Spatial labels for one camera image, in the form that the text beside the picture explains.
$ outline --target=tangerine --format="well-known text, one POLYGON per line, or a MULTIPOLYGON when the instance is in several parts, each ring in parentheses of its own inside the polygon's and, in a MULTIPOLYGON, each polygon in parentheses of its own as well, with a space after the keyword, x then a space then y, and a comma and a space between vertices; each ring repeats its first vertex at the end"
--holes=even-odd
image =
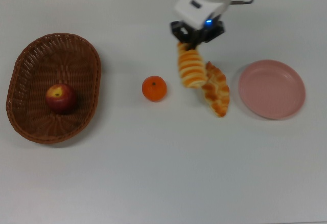
POLYGON ((161 100, 167 93, 166 82, 158 76, 151 76, 142 84, 143 95, 153 102, 161 100))

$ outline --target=brown woven basket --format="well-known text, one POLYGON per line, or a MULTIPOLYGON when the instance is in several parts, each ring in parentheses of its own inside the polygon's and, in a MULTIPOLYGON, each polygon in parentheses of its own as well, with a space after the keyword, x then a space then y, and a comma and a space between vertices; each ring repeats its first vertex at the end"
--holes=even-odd
POLYGON ((55 33, 35 40, 18 57, 10 81, 6 109, 11 125, 37 143, 75 136, 96 111, 100 77, 99 55, 82 37, 55 33), (45 103, 46 91, 56 83, 69 84, 77 93, 71 114, 54 114, 45 103))

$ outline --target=red apple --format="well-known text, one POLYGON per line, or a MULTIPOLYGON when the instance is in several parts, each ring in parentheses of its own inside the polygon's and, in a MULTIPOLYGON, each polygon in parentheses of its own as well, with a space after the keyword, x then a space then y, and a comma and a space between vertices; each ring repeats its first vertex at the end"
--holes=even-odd
POLYGON ((77 103, 75 90, 67 84, 55 84, 51 86, 45 95, 46 104, 57 114, 71 112, 77 103))

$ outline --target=white table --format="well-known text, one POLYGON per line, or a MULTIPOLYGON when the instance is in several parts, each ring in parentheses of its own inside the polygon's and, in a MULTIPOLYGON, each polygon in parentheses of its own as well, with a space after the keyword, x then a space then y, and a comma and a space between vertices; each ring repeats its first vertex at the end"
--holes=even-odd
POLYGON ((184 89, 169 23, 177 0, 0 0, 0 219, 3 224, 244 224, 327 220, 327 0, 232 6, 226 33, 199 51, 226 74, 227 116, 184 89), (20 52, 70 32, 102 61, 99 106, 66 142, 27 141, 5 111, 20 52), (307 99, 285 121, 252 114, 237 82, 260 59, 289 64, 307 99), (146 101, 142 81, 166 79, 146 101))

